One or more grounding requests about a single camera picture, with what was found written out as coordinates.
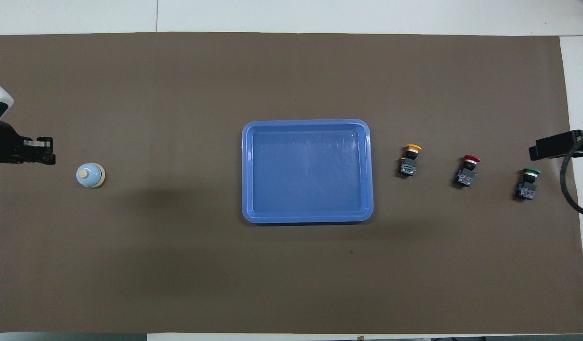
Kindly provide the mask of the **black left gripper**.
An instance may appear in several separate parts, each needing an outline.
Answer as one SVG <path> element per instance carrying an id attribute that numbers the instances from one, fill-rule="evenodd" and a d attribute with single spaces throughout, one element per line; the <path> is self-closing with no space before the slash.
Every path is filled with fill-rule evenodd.
<path id="1" fill-rule="evenodd" d="M 36 139 L 35 158 L 33 149 L 25 146 L 31 142 L 27 136 L 21 136 L 8 123 L 0 121 L 0 163 L 22 164 L 24 162 L 38 162 L 44 165 L 55 165 L 54 141 L 49 136 Z"/>

